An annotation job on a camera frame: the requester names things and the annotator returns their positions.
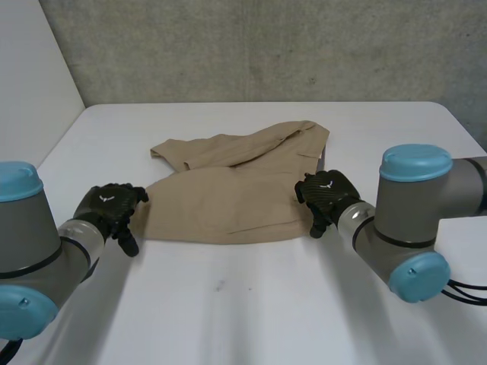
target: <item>gray wall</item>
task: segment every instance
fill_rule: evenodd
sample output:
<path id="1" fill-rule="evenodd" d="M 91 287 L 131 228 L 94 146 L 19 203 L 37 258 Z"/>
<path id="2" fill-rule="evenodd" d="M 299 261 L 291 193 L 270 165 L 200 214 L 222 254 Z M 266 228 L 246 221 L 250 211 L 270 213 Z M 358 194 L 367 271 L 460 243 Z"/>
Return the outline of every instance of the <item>gray wall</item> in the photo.
<path id="1" fill-rule="evenodd" d="M 486 0 L 40 3 L 86 106 L 432 100 L 487 148 Z"/>

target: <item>khaki garment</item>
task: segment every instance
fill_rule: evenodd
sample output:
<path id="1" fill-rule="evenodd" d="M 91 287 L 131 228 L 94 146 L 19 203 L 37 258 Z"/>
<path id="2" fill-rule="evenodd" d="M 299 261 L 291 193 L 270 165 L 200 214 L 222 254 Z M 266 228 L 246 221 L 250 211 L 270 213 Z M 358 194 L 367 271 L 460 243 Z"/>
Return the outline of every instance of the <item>khaki garment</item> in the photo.
<path id="1" fill-rule="evenodd" d="M 165 141 L 151 149 L 177 173 L 147 188 L 131 228 L 151 240 L 259 243 L 309 231 L 312 216 L 294 184 L 315 173 L 329 132 L 284 122 L 248 136 Z"/>

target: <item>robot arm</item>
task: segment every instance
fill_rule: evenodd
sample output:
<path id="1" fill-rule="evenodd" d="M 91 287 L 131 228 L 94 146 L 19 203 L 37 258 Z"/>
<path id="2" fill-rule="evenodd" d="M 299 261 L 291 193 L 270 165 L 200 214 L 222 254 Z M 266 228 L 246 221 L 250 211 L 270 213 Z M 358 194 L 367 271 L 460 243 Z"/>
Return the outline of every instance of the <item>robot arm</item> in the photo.
<path id="1" fill-rule="evenodd" d="M 54 320 L 93 272 L 107 238 L 138 254 L 127 225 L 148 196 L 129 184 L 95 186 L 56 229 L 35 167 L 0 163 L 0 187 L 0 338 L 21 341 Z"/>
<path id="2" fill-rule="evenodd" d="M 396 146 L 384 153 L 377 207 L 363 202 L 339 171 L 320 171 L 295 190 L 314 215 L 310 235 L 330 224 L 402 300 L 441 293 L 450 267 L 435 252 L 440 219 L 487 215 L 487 157 L 452 159 L 438 147 Z"/>

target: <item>blue joint cap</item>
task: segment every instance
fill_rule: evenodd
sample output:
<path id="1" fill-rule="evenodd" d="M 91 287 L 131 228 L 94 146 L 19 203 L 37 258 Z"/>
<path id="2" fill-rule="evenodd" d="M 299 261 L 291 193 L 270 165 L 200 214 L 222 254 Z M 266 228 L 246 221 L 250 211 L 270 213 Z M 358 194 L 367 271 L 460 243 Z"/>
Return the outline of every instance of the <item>blue joint cap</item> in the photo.
<path id="1" fill-rule="evenodd" d="M 34 166 L 27 162 L 0 162 L 0 203 L 29 198 L 43 189 Z"/>
<path id="2" fill-rule="evenodd" d="M 416 255 L 397 266 L 389 277 L 389 289 L 408 303 L 428 300 L 450 280 L 450 266 L 437 252 Z"/>
<path id="3" fill-rule="evenodd" d="M 20 285 L 0 285 L 0 338 L 18 341 L 37 336 L 58 314 L 44 294 Z"/>
<path id="4" fill-rule="evenodd" d="M 443 176 L 454 162 L 443 148 L 431 144 L 401 144 L 382 156 L 380 176 L 399 183 L 414 183 Z"/>

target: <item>white table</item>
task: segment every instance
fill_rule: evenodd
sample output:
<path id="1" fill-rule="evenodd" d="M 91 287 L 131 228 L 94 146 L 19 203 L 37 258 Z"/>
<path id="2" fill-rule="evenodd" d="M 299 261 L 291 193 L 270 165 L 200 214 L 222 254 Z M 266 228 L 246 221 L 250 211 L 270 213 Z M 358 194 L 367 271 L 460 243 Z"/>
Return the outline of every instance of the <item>white table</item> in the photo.
<path id="1" fill-rule="evenodd" d="M 204 103 L 86 109 L 40 168 L 57 224 L 86 191 L 147 186 L 172 170 L 149 148 L 168 138 L 249 134 L 309 119 L 331 131 L 326 168 L 375 203 L 382 153 L 430 143 L 484 151 L 435 103 Z M 487 284 L 487 218 L 441 222 L 453 276 Z M 321 240 L 211 246 L 147 241 L 128 259 L 111 242 L 95 275 L 12 364 L 482 364 L 487 308 L 439 296 L 408 304 L 334 230 Z"/>

